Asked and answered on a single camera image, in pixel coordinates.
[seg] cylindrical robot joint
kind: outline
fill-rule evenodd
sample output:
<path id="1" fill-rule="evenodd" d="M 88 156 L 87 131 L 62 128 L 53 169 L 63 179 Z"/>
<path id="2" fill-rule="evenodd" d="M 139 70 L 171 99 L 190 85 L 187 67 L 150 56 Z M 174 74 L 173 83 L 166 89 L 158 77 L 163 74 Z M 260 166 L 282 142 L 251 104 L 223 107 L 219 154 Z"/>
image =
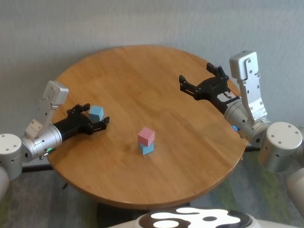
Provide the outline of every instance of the cylindrical robot joint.
<path id="1" fill-rule="evenodd" d="M 21 139 L 13 134 L 0 135 L 0 166 L 15 179 L 22 172 Z"/>
<path id="2" fill-rule="evenodd" d="M 24 135 L 21 140 L 23 162 L 29 162 L 43 156 L 62 143 L 60 131 L 52 124 L 34 141 L 26 135 Z"/>
<path id="3" fill-rule="evenodd" d="M 241 99 L 232 103 L 224 116 L 239 133 L 240 137 L 247 139 L 254 147 L 261 146 L 267 127 L 271 124 L 267 117 L 263 117 L 256 123 L 253 123 L 249 119 Z"/>
<path id="4" fill-rule="evenodd" d="M 298 147 L 302 143 L 302 134 L 290 123 L 271 124 L 264 138 L 258 160 L 271 172 L 283 172 L 289 167 Z"/>

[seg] black and white pattern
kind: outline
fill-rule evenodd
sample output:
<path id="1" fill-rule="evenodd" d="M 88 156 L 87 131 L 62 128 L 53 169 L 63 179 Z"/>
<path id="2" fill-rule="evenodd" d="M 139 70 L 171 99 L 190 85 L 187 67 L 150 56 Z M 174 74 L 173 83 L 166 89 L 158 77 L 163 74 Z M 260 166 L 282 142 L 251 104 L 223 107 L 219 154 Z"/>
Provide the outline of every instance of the black and white pattern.
<path id="1" fill-rule="evenodd" d="M 139 218 L 139 228 L 245 228 L 251 218 L 243 213 L 210 208 L 175 208 Z"/>

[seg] gray wall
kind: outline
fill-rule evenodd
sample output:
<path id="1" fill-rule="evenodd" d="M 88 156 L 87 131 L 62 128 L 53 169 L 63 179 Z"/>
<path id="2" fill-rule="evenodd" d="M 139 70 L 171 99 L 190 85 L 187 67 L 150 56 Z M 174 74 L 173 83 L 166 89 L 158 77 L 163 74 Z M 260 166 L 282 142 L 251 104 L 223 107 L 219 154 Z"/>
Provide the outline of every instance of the gray wall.
<path id="1" fill-rule="evenodd" d="M 303 0 L 2 0 L 0 132 L 21 135 L 48 80 L 104 48 L 162 44 L 221 64 L 255 50 L 274 121 L 304 125 Z"/>

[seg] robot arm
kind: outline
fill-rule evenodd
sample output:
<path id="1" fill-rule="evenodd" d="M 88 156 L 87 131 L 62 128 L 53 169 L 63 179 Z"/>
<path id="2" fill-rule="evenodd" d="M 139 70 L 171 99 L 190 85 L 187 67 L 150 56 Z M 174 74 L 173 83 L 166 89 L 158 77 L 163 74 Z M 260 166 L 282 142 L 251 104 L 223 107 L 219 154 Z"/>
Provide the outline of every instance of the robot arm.
<path id="1" fill-rule="evenodd" d="M 195 100 L 209 100 L 241 138 L 246 138 L 254 147 L 261 147 L 271 122 L 267 119 L 267 112 L 261 98 L 257 54 L 251 51 L 241 52 L 230 59 L 230 67 L 232 76 L 238 79 L 242 88 L 242 99 L 228 88 L 229 77 L 222 67 L 214 67 L 211 63 L 207 63 L 207 70 L 215 77 L 204 80 L 198 86 L 193 86 L 186 81 L 184 76 L 180 76 L 180 90 L 193 96 Z"/>
<path id="2" fill-rule="evenodd" d="M 55 110 L 65 102 L 67 94 L 66 87 L 59 82 L 49 81 L 39 100 L 38 114 L 24 135 L 21 138 L 12 134 L 0 135 L 0 200 L 9 180 L 21 174 L 22 162 L 47 156 L 62 142 L 79 133 L 91 135 L 106 129 L 110 117 L 93 123 L 82 113 L 90 109 L 90 104 L 77 104 L 67 111 L 67 118 L 52 123 Z"/>
<path id="3" fill-rule="evenodd" d="M 180 90 L 195 100 L 209 100 L 241 138 L 261 148 L 258 160 L 265 169 L 271 172 L 286 170 L 299 150 L 303 154 L 304 130 L 301 132 L 292 124 L 268 120 L 260 93 L 256 52 L 243 51 L 231 57 L 230 69 L 239 84 L 241 98 L 228 88 L 228 76 L 222 67 L 214 67 L 211 63 L 207 64 L 207 70 L 215 77 L 194 86 L 180 76 Z M 291 175 L 286 186 L 290 198 L 304 216 L 304 168 Z"/>

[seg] pink cube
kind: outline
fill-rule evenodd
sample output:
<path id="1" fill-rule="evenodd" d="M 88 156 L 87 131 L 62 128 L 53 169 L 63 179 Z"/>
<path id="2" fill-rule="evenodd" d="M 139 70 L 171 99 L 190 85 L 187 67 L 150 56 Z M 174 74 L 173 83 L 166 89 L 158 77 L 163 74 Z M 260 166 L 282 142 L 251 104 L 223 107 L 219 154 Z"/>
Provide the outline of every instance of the pink cube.
<path id="1" fill-rule="evenodd" d="M 152 131 L 149 128 L 144 127 L 141 132 L 138 133 L 138 143 L 150 146 L 155 138 L 155 131 Z"/>

